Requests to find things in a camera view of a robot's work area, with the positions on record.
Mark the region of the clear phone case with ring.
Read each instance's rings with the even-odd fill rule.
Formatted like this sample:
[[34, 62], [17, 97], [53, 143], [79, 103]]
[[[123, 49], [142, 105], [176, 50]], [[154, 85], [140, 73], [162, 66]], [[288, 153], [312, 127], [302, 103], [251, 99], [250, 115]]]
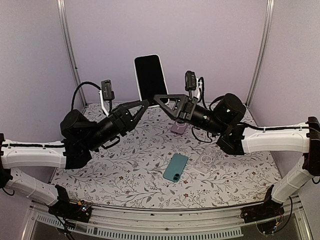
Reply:
[[206, 147], [193, 163], [193, 167], [200, 173], [208, 174], [218, 158], [219, 153], [216, 150]]

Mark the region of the purple phone with ring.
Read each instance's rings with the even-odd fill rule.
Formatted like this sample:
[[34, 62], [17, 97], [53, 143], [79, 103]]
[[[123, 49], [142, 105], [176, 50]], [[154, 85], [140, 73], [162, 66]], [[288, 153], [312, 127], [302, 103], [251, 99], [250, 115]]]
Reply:
[[185, 122], [179, 123], [175, 121], [172, 127], [170, 128], [170, 131], [174, 134], [183, 135], [186, 129], [188, 128], [188, 126], [189, 126], [188, 123], [185, 123]]

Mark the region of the blue phone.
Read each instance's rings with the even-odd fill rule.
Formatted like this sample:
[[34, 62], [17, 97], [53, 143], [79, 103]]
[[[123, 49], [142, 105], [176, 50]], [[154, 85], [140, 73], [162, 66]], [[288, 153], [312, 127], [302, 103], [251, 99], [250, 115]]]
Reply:
[[177, 183], [182, 176], [188, 159], [189, 158], [185, 155], [175, 153], [169, 161], [169, 164], [162, 175], [163, 178], [168, 181]]

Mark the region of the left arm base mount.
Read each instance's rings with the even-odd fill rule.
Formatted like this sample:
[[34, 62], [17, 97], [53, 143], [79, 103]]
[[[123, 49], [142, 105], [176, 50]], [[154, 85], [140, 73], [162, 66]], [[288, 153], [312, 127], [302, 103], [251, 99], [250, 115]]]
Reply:
[[92, 214], [92, 205], [89, 202], [80, 200], [71, 202], [67, 190], [59, 185], [54, 186], [57, 190], [57, 203], [48, 207], [48, 213], [64, 220], [74, 220], [88, 223]]

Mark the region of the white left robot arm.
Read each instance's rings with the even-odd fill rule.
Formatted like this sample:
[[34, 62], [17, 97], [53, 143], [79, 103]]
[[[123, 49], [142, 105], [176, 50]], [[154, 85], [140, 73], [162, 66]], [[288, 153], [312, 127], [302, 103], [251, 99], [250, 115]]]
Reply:
[[21, 167], [81, 169], [92, 159], [92, 152], [108, 149], [108, 141], [124, 137], [132, 131], [149, 107], [147, 100], [119, 104], [101, 121], [88, 120], [72, 109], [60, 123], [64, 137], [48, 143], [14, 142], [0, 136], [0, 186], [47, 206], [54, 206], [63, 216], [74, 213], [67, 190], [44, 183], [20, 170]]

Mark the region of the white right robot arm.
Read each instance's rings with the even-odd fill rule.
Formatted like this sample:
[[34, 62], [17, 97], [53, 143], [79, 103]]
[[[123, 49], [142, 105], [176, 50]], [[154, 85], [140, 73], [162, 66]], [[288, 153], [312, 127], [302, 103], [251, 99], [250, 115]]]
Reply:
[[216, 144], [228, 155], [265, 151], [302, 153], [295, 167], [267, 190], [264, 203], [258, 208], [262, 218], [269, 218], [278, 205], [320, 175], [320, 123], [316, 117], [294, 125], [262, 127], [242, 121], [247, 108], [232, 93], [221, 96], [212, 110], [198, 105], [197, 98], [184, 94], [157, 94], [153, 99], [170, 119], [217, 136]]

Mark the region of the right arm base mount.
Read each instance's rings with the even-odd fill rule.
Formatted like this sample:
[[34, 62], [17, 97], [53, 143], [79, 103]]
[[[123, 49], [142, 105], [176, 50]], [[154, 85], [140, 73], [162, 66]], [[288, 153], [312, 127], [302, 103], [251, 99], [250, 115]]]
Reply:
[[274, 185], [267, 189], [262, 203], [241, 208], [240, 217], [245, 223], [251, 223], [280, 216], [285, 212], [283, 209], [283, 203], [278, 203], [272, 199], [273, 188]]

